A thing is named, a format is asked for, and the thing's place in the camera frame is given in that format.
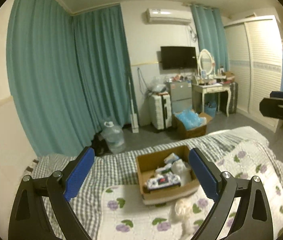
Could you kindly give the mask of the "white green striped sock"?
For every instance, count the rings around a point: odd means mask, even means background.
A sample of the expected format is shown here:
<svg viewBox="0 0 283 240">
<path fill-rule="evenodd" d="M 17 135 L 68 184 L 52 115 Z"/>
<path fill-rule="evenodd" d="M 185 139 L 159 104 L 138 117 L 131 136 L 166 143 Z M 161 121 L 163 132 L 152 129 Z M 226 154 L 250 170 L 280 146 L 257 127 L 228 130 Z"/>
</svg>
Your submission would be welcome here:
<svg viewBox="0 0 283 240">
<path fill-rule="evenodd" d="M 172 167 L 171 163 L 168 163 L 163 167 L 159 167 L 154 171 L 154 175 L 158 176 L 158 175 L 164 175 L 164 174 L 167 174 L 167 173 L 171 173 L 172 172 L 171 167 Z"/>
</svg>

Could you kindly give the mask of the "light blue cloud sock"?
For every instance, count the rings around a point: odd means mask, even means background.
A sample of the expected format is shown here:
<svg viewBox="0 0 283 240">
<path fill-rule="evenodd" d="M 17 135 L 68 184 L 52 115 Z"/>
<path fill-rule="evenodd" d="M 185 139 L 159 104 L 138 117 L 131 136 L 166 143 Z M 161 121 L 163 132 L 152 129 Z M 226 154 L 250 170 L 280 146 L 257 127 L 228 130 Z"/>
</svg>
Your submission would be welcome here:
<svg viewBox="0 0 283 240">
<path fill-rule="evenodd" d="M 171 153 L 164 159 L 165 164 L 173 164 L 175 161 L 178 161 L 180 157 L 175 153 Z"/>
</svg>

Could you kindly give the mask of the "white sliding wardrobe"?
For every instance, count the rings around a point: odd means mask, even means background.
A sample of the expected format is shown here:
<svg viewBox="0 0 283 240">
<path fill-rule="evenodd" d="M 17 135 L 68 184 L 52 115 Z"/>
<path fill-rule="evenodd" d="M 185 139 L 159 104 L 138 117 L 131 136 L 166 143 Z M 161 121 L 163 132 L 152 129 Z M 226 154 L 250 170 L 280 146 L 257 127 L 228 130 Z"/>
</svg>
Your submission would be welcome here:
<svg viewBox="0 0 283 240">
<path fill-rule="evenodd" d="M 273 15 L 245 18 L 225 28 L 229 69 L 238 84 L 237 111 L 275 132 L 279 121 L 264 117 L 259 105 L 282 79 L 282 40 Z"/>
</svg>

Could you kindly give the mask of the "cream rolled sock ball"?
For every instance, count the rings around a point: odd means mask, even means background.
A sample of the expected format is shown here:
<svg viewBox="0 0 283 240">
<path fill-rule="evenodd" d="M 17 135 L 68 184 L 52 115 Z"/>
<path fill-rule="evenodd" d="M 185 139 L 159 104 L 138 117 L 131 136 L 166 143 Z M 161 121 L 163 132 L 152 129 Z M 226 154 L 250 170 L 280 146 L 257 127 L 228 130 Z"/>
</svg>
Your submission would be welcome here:
<svg viewBox="0 0 283 240">
<path fill-rule="evenodd" d="M 192 203 L 188 198 L 180 198 L 173 208 L 173 218 L 182 223 L 182 235 L 180 239 L 189 239 L 193 236 L 193 227 L 190 222 L 192 216 Z"/>
</svg>

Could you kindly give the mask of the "white dressing table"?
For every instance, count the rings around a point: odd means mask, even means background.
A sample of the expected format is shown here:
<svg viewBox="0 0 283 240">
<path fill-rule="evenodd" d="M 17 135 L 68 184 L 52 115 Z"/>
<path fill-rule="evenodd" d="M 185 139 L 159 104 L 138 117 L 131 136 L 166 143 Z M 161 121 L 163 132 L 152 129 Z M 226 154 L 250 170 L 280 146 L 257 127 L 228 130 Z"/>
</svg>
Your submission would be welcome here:
<svg viewBox="0 0 283 240">
<path fill-rule="evenodd" d="M 230 85 L 224 83 L 216 83 L 213 85 L 197 85 L 192 82 L 192 88 L 195 92 L 202 94 L 202 112 L 204 112 L 204 104 L 205 104 L 205 95 L 206 94 L 215 94 L 218 93 L 218 106 L 217 110 L 220 110 L 220 93 L 227 92 L 227 106 L 226 106 L 226 115 L 229 116 L 229 106 L 230 106 L 230 99 L 231 99 L 231 89 Z"/>
</svg>

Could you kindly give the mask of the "white oval vanity mirror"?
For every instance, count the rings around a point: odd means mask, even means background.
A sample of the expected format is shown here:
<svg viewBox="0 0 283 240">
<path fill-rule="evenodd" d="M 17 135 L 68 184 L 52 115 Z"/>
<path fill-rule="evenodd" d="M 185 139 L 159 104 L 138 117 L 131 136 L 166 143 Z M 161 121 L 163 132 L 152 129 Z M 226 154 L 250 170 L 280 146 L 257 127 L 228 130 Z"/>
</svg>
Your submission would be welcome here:
<svg viewBox="0 0 283 240">
<path fill-rule="evenodd" d="M 197 63 L 200 74 L 202 74 L 202 72 L 206 72 L 206 75 L 210 75 L 214 73 L 215 61 L 213 56 L 210 54 L 210 52 L 207 49 L 201 50 L 198 56 Z"/>
</svg>

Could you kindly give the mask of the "dark patterned sock pair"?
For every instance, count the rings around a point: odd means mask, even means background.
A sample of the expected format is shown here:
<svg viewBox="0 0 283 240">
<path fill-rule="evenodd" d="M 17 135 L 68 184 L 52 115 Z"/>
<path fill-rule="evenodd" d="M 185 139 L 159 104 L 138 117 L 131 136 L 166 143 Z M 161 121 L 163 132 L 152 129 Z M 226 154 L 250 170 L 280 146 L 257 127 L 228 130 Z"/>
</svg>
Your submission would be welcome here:
<svg viewBox="0 0 283 240">
<path fill-rule="evenodd" d="M 156 191 L 174 186 L 181 186 L 181 180 L 179 175 L 173 173 L 158 175 L 150 178 L 146 182 L 146 187 L 149 191 Z"/>
</svg>

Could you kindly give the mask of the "floor box with blue bags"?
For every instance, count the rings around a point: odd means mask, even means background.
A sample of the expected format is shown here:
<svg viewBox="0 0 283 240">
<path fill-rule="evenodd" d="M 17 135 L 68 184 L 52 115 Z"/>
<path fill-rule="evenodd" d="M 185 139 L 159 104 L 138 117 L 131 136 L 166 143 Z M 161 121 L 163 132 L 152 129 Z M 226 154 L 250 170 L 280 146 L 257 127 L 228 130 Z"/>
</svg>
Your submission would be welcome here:
<svg viewBox="0 0 283 240">
<path fill-rule="evenodd" d="M 172 123 L 177 128 L 178 136 L 181 139 L 190 139 L 206 135 L 207 124 L 212 120 L 212 116 L 202 112 L 196 113 L 194 110 L 184 110 L 175 113 Z"/>
</svg>

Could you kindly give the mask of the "cardboard box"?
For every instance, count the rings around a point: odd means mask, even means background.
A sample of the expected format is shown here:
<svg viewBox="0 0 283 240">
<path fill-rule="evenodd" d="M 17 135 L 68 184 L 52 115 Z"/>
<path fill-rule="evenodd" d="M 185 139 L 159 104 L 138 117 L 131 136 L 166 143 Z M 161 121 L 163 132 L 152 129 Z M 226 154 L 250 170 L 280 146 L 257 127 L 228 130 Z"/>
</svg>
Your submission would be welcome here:
<svg viewBox="0 0 283 240">
<path fill-rule="evenodd" d="M 186 145 L 169 148 L 136 158 L 142 201 L 157 205 L 187 197 L 199 188 L 189 162 Z"/>
</svg>

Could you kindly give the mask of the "grey checked bed sheet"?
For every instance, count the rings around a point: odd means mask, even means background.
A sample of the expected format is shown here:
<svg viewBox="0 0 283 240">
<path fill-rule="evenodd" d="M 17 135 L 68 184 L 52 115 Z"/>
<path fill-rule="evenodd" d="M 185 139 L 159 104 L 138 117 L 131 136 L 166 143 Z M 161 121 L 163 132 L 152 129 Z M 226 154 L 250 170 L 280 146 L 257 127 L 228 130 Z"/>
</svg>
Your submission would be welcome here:
<svg viewBox="0 0 283 240">
<path fill-rule="evenodd" d="M 219 161 L 244 140 L 255 140 L 265 146 L 269 145 L 266 137 L 252 127 L 246 126 L 219 134 L 209 134 L 141 150 L 96 157 L 78 196 L 71 200 L 71 207 L 90 237 L 96 239 L 101 219 L 101 194 L 113 185 L 138 183 L 137 156 L 177 146 L 186 146 L 189 149 L 199 148 L 210 161 Z"/>
</svg>

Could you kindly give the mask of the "grey mini fridge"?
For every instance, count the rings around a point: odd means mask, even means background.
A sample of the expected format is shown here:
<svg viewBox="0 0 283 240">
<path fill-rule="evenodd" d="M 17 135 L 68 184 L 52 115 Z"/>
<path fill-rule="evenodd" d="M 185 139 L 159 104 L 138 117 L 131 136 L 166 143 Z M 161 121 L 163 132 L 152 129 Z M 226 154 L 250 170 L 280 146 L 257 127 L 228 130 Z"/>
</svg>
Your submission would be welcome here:
<svg viewBox="0 0 283 240">
<path fill-rule="evenodd" d="M 179 113 L 192 109 L 192 85 L 188 81 L 167 82 L 170 93 L 172 112 Z"/>
</svg>

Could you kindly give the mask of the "clear plastic bag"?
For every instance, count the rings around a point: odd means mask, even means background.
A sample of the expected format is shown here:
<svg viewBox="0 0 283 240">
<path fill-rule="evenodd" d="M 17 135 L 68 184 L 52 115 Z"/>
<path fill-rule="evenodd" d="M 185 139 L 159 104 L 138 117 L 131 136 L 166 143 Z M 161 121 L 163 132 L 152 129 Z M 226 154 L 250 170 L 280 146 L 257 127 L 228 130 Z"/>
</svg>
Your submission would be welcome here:
<svg viewBox="0 0 283 240">
<path fill-rule="evenodd" d="M 149 84 L 148 92 L 163 93 L 166 91 L 164 80 L 160 76 L 155 76 Z"/>
</svg>

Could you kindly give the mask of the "white stick mop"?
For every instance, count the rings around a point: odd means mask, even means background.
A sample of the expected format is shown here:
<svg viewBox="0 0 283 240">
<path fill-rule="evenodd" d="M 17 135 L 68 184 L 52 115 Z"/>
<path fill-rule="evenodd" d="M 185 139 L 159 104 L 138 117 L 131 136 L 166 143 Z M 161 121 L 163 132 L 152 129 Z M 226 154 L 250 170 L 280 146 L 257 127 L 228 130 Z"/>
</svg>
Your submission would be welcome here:
<svg viewBox="0 0 283 240">
<path fill-rule="evenodd" d="M 137 118 L 137 114 L 135 113 L 130 79 L 128 79 L 128 84 L 129 84 L 129 95 L 130 95 L 130 106 L 131 106 L 130 117 L 131 117 L 132 133 L 139 133 L 138 118 Z"/>
</svg>

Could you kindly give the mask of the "white air conditioner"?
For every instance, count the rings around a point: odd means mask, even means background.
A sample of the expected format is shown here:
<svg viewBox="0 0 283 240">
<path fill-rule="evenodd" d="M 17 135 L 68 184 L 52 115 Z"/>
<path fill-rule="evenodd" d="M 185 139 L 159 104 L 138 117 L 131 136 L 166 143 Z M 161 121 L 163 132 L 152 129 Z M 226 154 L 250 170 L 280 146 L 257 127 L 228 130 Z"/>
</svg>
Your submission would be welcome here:
<svg viewBox="0 0 283 240">
<path fill-rule="evenodd" d="M 192 22 L 192 14 L 183 10 L 150 9 L 146 10 L 149 23 L 189 25 Z"/>
</svg>

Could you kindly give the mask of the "black wall television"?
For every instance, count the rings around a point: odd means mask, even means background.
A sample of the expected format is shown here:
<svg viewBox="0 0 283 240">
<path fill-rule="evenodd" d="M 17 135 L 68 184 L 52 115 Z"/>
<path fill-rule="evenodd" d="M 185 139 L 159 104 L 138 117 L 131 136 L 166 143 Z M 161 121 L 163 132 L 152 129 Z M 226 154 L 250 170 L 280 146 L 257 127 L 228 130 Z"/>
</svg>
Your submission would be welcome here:
<svg viewBox="0 0 283 240">
<path fill-rule="evenodd" d="M 160 58 L 164 70 L 197 68 L 195 47 L 161 46 Z"/>
</svg>

